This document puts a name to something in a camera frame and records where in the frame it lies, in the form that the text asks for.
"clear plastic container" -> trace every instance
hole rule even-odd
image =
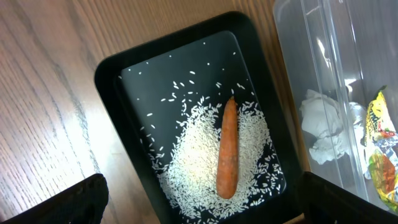
[[[378,89],[398,122],[398,2],[279,0],[274,19],[313,173],[388,210],[366,171],[363,113]]]

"carrot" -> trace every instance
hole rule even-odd
[[[234,97],[225,105],[217,168],[217,194],[230,199],[238,185],[238,112]]]

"wooden table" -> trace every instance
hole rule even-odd
[[[255,23],[299,139],[273,2],[1,0],[0,220],[100,172],[110,190],[103,223],[158,223],[97,94],[94,70],[105,57],[224,12],[242,11]]]

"yellow snack wrapper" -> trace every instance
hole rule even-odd
[[[396,129],[390,119],[381,88],[370,102],[366,115],[365,151],[369,156],[369,172],[381,200],[398,212],[398,146]]]
[[[382,87],[377,93],[376,99],[369,103],[366,114],[365,146],[368,146],[370,142],[377,142],[377,140],[395,135],[396,129],[391,121],[382,92],[385,88],[385,86]]]

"white tissue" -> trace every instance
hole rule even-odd
[[[350,155],[351,145],[348,133],[343,128],[339,107],[335,100],[313,90],[307,90],[306,100],[302,102],[302,129],[311,133],[317,141],[309,149],[313,160],[319,164],[339,159],[346,153]],[[350,103],[356,145],[363,173],[368,168],[361,139],[364,136],[364,119],[366,111],[357,103]]]
[[[338,116],[337,103],[313,90],[307,90],[302,102],[302,129],[317,138],[325,138],[341,132],[343,123]]]

